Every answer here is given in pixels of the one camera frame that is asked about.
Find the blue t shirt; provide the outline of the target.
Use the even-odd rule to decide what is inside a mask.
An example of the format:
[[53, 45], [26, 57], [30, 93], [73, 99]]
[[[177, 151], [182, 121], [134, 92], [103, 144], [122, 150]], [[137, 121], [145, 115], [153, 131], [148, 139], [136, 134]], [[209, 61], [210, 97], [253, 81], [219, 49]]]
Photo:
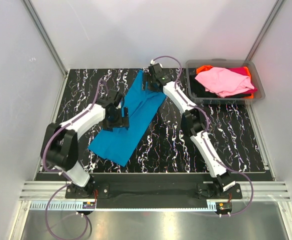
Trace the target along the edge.
[[142, 90], [143, 71], [140, 70], [124, 99], [128, 108], [129, 127], [101, 130], [88, 146], [88, 150], [104, 160], [124, 167], [162, 105], [166, 95], [162, 92]]

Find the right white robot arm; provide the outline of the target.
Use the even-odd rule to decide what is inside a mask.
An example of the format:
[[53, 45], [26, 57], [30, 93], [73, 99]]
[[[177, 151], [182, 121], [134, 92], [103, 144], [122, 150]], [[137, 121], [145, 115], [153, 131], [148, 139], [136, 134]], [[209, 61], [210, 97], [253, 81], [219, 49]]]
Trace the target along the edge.
[[212, 177], [212, 191], [218, 198], [230, 194], [236, 182], [222, 163], [208, 136], [209, 120], [206, 113], [192, 102], [178, 84], [164, 72], [160, 63], [152, 61], [142, 75], [142, 89], [163, 93], [181, 113], [181, 130], [198, 148]]

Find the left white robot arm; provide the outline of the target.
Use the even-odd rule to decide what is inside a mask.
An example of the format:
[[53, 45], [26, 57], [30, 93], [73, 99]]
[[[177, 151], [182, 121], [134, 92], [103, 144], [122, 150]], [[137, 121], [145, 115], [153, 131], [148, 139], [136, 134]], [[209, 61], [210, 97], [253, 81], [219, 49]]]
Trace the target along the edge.
[[70, 188], [83, 198], [89, 198], [94, 190], [94, 178], [78, 161], [79, 140], [92, 127], [101, 123], [102, 129], [112, 132], [129, 128], [129, 112], [124, 107], [125, 97], [120, 91], [110, 90], [107, 95], [95, 99], [83, 111], [62, 123], [50, 123], [44, 135], [40, 157], [43, 168], [54, 167], [52, 172], [64, 175]]

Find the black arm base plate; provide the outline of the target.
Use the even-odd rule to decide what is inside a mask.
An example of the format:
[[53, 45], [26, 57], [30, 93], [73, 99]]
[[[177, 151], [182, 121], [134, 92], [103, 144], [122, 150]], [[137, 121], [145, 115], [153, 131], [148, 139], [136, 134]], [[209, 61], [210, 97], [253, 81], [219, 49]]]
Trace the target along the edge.
[[218, 186], [208, 173], [96, 173], [86, 187], [75, 184], [66, 188], [67, 199], [100, 199], [123, 195], [189, 196], [201, 199], [241, 200], [241, 187], [231, 178], [234, 186], [226, 191]]

